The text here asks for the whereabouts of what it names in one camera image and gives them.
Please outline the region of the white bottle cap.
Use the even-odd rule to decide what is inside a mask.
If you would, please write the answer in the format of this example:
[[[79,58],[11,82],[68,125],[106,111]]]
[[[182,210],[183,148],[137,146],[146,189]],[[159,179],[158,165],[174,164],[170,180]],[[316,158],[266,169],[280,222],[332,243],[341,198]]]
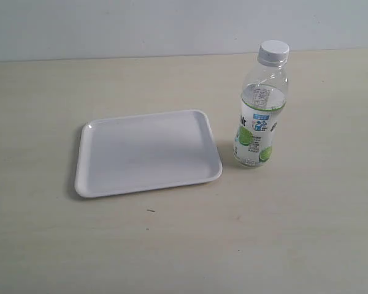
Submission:
[[[267,40],[260,44],[258,60],[260,63],[270,65],[284,64],[288,60],[289,45],[280,40]]]

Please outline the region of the white rectangular plastic tray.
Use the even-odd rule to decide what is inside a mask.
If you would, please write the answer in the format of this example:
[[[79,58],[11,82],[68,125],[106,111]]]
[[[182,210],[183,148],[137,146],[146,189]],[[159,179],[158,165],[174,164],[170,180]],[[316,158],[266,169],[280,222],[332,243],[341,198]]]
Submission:
[[[82,128],[74,189],[108,197],[209,183],[222,171],[203,111],[96,119]]]

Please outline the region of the clear plastic drink bottle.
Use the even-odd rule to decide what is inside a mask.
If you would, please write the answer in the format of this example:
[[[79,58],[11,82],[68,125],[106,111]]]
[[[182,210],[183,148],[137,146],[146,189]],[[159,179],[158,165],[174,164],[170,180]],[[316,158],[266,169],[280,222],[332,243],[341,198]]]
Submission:
[[[245,77],[240,122],[234,138],[233,154],[247,167],[259,167],[271,157],[278,117],[288,97],[285,63],[258,58]]]

